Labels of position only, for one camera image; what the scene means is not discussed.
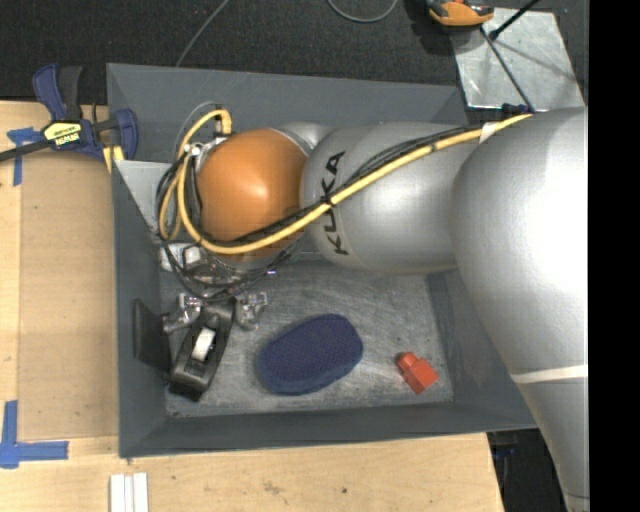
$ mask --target clamp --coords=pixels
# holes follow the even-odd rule
[[[0,162],[45,148],[74,151],[106,162],[105,152],[108,148],[100,141],[99,133],[114,129],[117,132],[112,135],[119,139],[122,156],[125,159],[134,157],[138,147],[138,129],[133,111],[117,110],[111,119],[100,123],[96,123],[95,119],[93,123],[83,119],[77,103],[81,72],[81,66],[60,68],[57,64],[48,64],[35,73],[33,89],[38,102],[51,114],[51,122],[40,131],[42,140],[0,153]]]

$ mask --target black floor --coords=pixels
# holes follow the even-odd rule
[[[518,9],[526,1],[487,0]],[[0,98],[32,99],[32,74],[48,63],[85,68],[81,103],[107,103],[108,62],[174,66],[222,0],[3,2]],[[384,12],[391,0],[334,0],[352,15]],[[555,14],[576,80],[589,101],[589,3],[542,0]],[[424,0],[400,0],[377,23],[340,17],[324,0],[230,0],[183,66],[459,86],[449,37]],[[507,512],[563,511],[539,431],[489,434]]]

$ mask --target black cable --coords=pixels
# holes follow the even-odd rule
[[[480,27],[480,33],[482,34],[482,37],[484,37],[485,40],[487,41],[487,44],[489,45],[489,48],[491,48],[491,51],[493,52],[493,54],[498,59],[498,62],[500,62],[500,65],[502,66],[502,69],[504,69],[504,72],[509,77],[509,80],[511,80],[511,83],[513,84],[513,86],[518,91],[518,94],[524,100],[525,104],[527,105],[527,108],[529,109],[529,112],[531,112],[533,114],[536,111],[535,107],[533,106],[533,103],[531,103],[531,101],[529,100],[527,95],[524,93],[524,91],[522,90],[522,88],[518,84],[518,81],[516,80],[516,77],[513,76],[513,73],[511,73],[511,70],[509,69],[509,66],[507,66],[507,63],[502,58],[502,55],[500,55],[500,52],[498,51],[498,49],[493,44],[493,41],[491,40],[491,38],[485,32],[484,27]]]
[[[213,11],[213,13],[211,13],[211,16],[209,16],[206,19],[206,21],[202,24],[200,29],[198,29],[196,34],[191,38],[191,41],[189,41],[189,44],[187,44],[187,47],[182,52],[182,55],[180,55],[180,58],[178,59],[178,61],[176,62],[176,65],[175,65],[176,68],[179,68],[182,65],[182,61],[187,56],[187,54],[191,51],[191,48],[193,48],[193,45],[196,43],[198,38],[202,35],[202,33],[206,30],[206,28],[209,26],[209,24],[213,21],[213,18],[215,18],[220,13],[220,11],[222,11],[222,9],[225,8],[225,6],[228,3],[229,3],[229,0],[224,0],[220,4],[220,6],[215,11]]]

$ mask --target blue clamp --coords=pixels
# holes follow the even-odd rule
[[[73,121],[82,126],[82,137],[78,142],[52,146],[58,151],[74,151],[104,162],[105,145],[97,139],[97,132],[103,129],[117,128],[119,145],[125,158],[132,159],[138,147],[138,130],[135,115],[130,109],[115,112],[114,119],[91,124],[82,119],[82,109],[77,103],[77,86],[82,67],[60,68],[57,64],[47,64],[40,68],[32,79],[33,90],[38,102],[44,105],[51,122]]]
[[[4,427],[0,443],[0,468],[16,469],[21,462],[38,460],[66,460],[69,441],[18,443],[18,401],[4,405]]]

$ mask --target blue oval sponge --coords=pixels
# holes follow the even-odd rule
[[[273,393],[303,395],[344,377],[362,352],[362,340],[349,320],[321,315],[264,346],[258,354],[258,376]]]

